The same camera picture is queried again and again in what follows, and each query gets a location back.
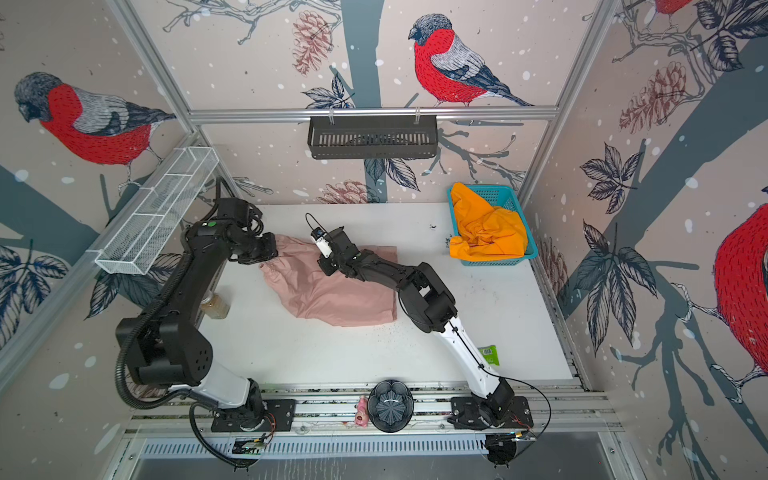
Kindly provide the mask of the pink shorts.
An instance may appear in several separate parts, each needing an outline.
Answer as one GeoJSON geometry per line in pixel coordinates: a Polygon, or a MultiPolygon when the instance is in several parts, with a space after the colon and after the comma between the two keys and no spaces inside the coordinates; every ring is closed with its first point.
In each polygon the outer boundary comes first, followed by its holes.
{"type": "Polygon", "coordinates": [[[266,284],[283,307],[299,319],[335,327],[373,327],[397,319],[395,292],[374,282],[321,270],[320,251],[312,242],[276,237],[278,256],[260,265],[266,284]]]}

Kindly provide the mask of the orange shorts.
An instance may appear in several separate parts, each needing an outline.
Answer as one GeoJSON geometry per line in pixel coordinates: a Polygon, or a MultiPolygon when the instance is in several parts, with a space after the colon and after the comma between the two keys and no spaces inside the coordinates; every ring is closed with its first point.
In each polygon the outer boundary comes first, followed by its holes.
{"type": "Polygon", "coordinates": [[[515,260],[528,248],[527,227],[516,211],[493,206],[464,184],[451,189],[457,234],[449,244],[453,258],[469,262],[515,260]]]}

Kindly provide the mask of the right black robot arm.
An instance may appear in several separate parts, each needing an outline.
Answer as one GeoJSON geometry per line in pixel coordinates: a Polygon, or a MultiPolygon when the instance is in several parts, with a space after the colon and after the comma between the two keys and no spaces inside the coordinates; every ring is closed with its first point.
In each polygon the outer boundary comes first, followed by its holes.
{"type": "Polygon", "coordinates": [[[327,231],[316,227],[311,237],[321,252],[323,272],[373,282],[396,293],[401,309],[422,332],[439,336],[458,362],[471,395],[459,397],[448,422],[458,429],[526,428],[525,412],[509,382],[486,362],[469,338],[448,287],[425,262],[417,266],[389,261],[369,249],[360,250],[342,227],[327,231]]]}

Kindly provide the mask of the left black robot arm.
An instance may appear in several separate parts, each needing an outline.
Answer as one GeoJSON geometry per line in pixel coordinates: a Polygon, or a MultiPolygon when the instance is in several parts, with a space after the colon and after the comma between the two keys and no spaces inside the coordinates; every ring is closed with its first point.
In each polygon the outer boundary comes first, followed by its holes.
{"type": "Polygon", "coordinates": [[[137,317],[123,319],[116,329],[120,346],[116,391],[136,410],[158,408],[177,398],[192,399],[188,418],[198,442],[234,469],[249,469],[252,461],[229,457],[202,436],[197,408],[244,431],[266,427],[260,439],[263,444],[274,438],[277,420],[256,381],[215,361],[213,347],[197,321],[223,266],[271,260],[277,255],[276,240],[265,231],[256,206],[233,195],[218,195],[211,210],[185,230],[181,242],[183,253],[161,292],[137,317]]]}

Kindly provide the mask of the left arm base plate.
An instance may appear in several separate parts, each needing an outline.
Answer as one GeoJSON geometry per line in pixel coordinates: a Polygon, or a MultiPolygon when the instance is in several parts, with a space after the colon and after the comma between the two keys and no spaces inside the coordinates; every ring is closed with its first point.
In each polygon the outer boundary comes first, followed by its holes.
{"type": "Polygon", "coordinates": [[[288,432],[292,428],[296,401],[261,400],[214,414],[211,430],[216,433],[288,432]]]}

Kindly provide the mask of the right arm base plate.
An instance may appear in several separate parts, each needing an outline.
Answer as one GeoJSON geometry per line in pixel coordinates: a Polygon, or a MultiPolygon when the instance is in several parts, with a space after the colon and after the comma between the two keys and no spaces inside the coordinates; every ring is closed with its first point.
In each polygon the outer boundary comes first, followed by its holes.
{"type": "Polygon", "coordinates": [[[515,396],[507,409],[496,418],[489,407],[481,405],[474,396],[452,397],[448,423],[457,430],[524,429],[534,426],[528,400],[515,396]]]}

